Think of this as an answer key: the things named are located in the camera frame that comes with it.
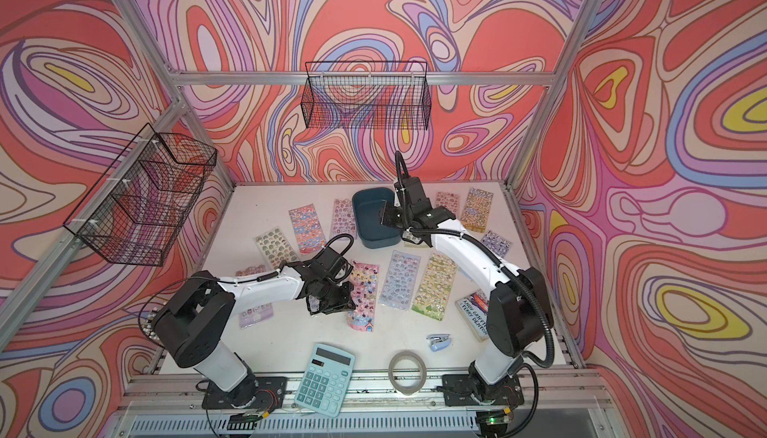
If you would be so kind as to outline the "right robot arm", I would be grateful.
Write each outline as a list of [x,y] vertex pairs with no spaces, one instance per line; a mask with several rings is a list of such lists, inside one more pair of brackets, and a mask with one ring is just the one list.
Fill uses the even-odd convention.
[[388,202],[380,219],[407,240],[425,242],[452,260],[489,300],[485,327],[491,344],[469,366],[475,380],[491,386],[515,375],[525,364],[553,366],[550,304],[539,270],[524,270],[501,258],[446,208],[413,214],[405,206]]

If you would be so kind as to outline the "teal storage box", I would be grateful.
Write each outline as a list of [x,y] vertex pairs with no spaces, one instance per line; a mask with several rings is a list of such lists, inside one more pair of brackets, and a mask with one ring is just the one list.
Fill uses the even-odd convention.
[[363,245],[370,250],[396,246],[401,233],[382,224],[382,212],[387,204],[393,204],[395,192],[390,188],[366,188],[353,195],[353,211],[357,232]]

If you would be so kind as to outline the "pink cat sticker sheet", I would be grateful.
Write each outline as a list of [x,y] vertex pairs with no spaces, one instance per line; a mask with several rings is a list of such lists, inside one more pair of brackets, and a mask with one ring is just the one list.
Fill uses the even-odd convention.
[[354,330],[374,330],[379,274],[380,267],[375,264],[354,263],[349,283],[354,286],[352,298],[355,309],[348,313],[347,318],[348,326]]

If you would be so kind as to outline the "lilac bear sticker sheet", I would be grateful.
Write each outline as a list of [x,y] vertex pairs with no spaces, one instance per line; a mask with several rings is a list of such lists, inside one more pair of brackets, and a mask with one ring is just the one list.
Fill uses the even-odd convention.
[[[267,268],[261,264],[260,266],[249,266],[244,270],[238,270],[236,272],[237,277],[247,276],[252,274],[264,274]],[[273,306],[268,304],[259,305],[243,311],[239,316],[239,326],[241,329],[248,328],[262,321],[271,319],[274,316]]]

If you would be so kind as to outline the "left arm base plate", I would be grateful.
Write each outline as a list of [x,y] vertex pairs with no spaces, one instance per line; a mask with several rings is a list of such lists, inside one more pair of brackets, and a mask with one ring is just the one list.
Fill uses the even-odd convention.
[[232,391],[210,384],[202,407],[205,410],[260,410],[272,412],[282,407],[287,392],[286,376],[247,377]]

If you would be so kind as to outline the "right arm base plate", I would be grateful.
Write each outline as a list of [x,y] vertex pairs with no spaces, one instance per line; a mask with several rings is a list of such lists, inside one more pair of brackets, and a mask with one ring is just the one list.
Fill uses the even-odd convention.
[[503,406],[515,409],[525,403],[519,379],[503,376],[495,384],[486,384],[477,375],[445,374],[437,391],[449,407]]

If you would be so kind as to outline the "red blue sticker sheet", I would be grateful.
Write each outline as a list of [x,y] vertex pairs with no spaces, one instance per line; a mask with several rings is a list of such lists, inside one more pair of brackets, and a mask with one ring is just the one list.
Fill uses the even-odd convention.
[[313,204],[289,210],[289,217],[300,254],[313,254],[326,244],[325,234]]

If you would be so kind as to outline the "panda sticker sheet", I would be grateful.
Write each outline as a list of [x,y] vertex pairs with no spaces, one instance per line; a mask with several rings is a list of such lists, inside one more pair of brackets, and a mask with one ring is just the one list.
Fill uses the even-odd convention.
[[470,188],[461,214],[461,223],[467,230],[483,234],[487,231],[493,193],[482,188]]

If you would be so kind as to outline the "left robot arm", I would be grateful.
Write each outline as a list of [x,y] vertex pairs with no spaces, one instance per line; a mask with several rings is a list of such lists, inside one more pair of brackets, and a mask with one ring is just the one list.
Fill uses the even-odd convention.
[[315,256],[304,262],[283,262],[264,274],[217,278],[204,270],[184,281],[149,323],[181,368],[193,368],[236,407],[258,393],[258,382],[247,363],[223,342],[232,316],[275,302],[303,299],[311,315],[356,308],[353,264],[343,258]]

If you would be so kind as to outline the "green animal sticker sheet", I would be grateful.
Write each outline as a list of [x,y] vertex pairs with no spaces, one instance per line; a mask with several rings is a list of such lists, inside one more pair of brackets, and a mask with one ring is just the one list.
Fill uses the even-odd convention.
[[442,321],[458,271],[457,264],[444,254],[432,254],[411,309],[428,318]]

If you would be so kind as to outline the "white animal sticker sheet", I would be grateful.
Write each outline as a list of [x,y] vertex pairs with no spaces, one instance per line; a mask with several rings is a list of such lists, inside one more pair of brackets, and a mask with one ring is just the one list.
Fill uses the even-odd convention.
[[429,245],[423,238],[414,236],[411,232],[405,230],[401,235],[401,240],[406,248],[428,248]]

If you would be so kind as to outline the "blue penguin sticker sheet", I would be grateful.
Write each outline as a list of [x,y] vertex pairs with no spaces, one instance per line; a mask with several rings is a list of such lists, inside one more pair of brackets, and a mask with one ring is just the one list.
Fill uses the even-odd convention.
[[511,241],[493,230],[488,230],[485,233],[481,238],[481,243],[500,258],[505,258],[511,249]]

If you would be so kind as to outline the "lilac small sticker sheet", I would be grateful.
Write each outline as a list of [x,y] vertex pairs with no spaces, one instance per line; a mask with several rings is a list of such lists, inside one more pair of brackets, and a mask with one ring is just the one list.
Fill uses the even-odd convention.
[[333,205],[331,237],[350,234],[357,237],[357,225],[353,202],[349,198],[336,198]]

